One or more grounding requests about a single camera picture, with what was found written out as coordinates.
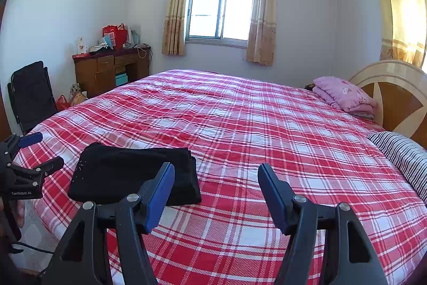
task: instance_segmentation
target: metal screw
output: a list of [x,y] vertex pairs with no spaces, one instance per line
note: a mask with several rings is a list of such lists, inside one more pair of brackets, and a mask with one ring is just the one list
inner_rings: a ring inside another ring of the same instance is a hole
[[294,200],[298,203],[305,203],[307,201],[307,198],[303,195],[295,195]]
[[131,193],[126,197],[129,202],[136,202],[139,199],[139,195],[137,193]]
[[84,210],[89,210],[93,208],[93,202],[87,201],[83,203],[83,209]]
[[341,210],[344,210],[345,212],[348,212],[350,210],[350,206],[347,203],[340,203],[339,208]]

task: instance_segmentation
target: wooden door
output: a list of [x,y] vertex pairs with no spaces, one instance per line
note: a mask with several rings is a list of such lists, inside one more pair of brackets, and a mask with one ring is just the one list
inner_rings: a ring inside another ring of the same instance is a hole
[[[6,2],[0,4],[0,29],[5,5]],[[2,91],[0,89],[0,141],[5,140],[11,134],[12,132],[10,132],[9,122],[7,121],[6,112],[4,110]]]
[[109,69],[95,74],[98,95],[111,91],[116,87],[116,70]]

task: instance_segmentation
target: electrical cord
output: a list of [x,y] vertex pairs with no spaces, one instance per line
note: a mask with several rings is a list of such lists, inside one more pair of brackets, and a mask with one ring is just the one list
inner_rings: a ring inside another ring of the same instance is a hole
[[33,249],[35,251],[45,252],[46,254],[53,254],[53,251],[39,249],[39,248],[33,247],[31,245],[25,244],[23,242],[14,242],[12,244],[14,244],[14,245],[21,245],[22,247],[27,247],[27,248]]
[[150,52],[150,55],[148,57],[148,65],[151,66],[151,60],[153,59],[153,51],[151,51],[151,48],[149,52]]
[[[142,48],[140,48],[140,47],[136,47],[136,49],[137,49],[137,51],[138,51],[138,57],[140,58],[140,59],[144,59],[145,57],[147,57],[147,51],[145,51],[144,49],[142,49]],[[140,54],[139,54],[139,50],[142,50],[142,51],[144,51],[144,53],[145,53],[145,55],[144,55],[144,57],[141,57],[140,56]]]

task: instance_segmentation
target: wooden headboard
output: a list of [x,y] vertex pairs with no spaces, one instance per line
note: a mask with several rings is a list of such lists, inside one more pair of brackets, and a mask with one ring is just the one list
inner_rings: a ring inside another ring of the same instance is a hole
[[367,66],[350,80],[378,102],[375,122],[427,148],[427,74],[397,60]]

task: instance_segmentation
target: desk drawer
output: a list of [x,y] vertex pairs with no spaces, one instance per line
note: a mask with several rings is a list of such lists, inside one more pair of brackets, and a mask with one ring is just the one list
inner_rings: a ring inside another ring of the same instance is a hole
[[136,59],[136,54],[126,54],[114,57],[114,63],[116,64],[116,66],[125,66],[127,64],[135,63]]
[[97,59],[98,72],[105,72],[114,69],[114,56],[105,56]]

